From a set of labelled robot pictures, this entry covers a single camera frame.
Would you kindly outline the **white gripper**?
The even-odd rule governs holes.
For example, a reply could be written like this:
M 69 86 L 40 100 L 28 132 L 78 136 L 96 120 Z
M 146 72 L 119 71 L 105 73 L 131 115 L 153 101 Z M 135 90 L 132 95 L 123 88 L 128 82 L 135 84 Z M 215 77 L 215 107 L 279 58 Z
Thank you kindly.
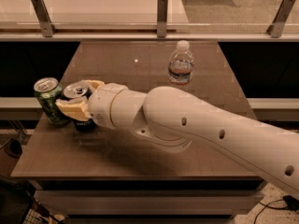
M 93 93 L 89 100 L 86 97 L 71 100 L 58 99 L 55 104 L 71 119 L 87 121 L 92 118 L 98 126 L 114 129 L 111 107 L 116 96 L 127 90 L 127 87 L 116 83 L 105 85 L 101 80 L 84 80 L 84 82 Z

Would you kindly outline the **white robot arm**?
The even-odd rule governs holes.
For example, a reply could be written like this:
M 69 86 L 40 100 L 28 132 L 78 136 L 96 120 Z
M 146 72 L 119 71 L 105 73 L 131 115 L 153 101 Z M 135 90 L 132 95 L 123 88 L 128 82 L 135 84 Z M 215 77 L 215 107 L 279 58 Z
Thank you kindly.
M 173 87 L 143 93 L 116 83 L 81 83 L 92 90 L 90 97 L 56 101 L 68 117 L 127 128 L 169 152 L 197 141 L 299 198 L 298 133 L 225 111 Z

